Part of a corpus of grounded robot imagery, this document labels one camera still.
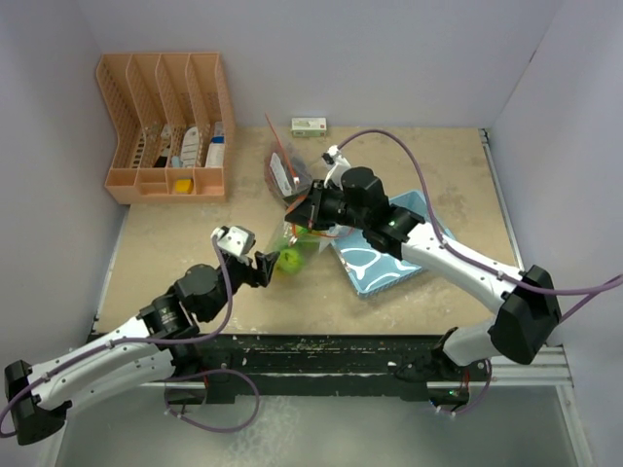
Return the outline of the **green custard apple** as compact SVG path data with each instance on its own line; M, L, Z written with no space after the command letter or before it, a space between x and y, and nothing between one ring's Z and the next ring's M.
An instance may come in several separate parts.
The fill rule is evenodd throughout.
M292 276L298 274L305 263L305 259L298 249L286 247L279 251L275 269L282 274Z

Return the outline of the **light blue plastic basket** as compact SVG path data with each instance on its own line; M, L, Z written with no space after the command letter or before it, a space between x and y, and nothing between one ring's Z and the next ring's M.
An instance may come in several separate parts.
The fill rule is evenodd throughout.
M421 266L398 261L372 248L360 230L333 239L331 246L359 299L370 298L424 273Z

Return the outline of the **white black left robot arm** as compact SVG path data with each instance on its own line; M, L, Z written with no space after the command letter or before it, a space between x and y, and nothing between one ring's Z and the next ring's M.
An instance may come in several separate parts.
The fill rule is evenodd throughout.
M146 382L207 379L231 369L201 370L199 323L220 311L231 313L233 295L243 284L269 285L278 253L256 253L253 260L219 252L219 267L189 268L167 291L116 330L50 362L18 360L4 370L7 406L13 430L2 438L38 443L64 425L71 412Z

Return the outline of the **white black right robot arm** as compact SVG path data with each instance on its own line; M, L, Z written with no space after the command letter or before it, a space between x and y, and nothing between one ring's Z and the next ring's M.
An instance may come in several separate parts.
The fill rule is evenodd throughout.
M561 321L548 271L521 271L437 233L430 217L390 202L367 167L346 170L339 185L313 182L285 219L314 231L359 230L376 251L444 277L492 313L478 325L451 329L437 344L432 366L443 380L494 356L528 365Z

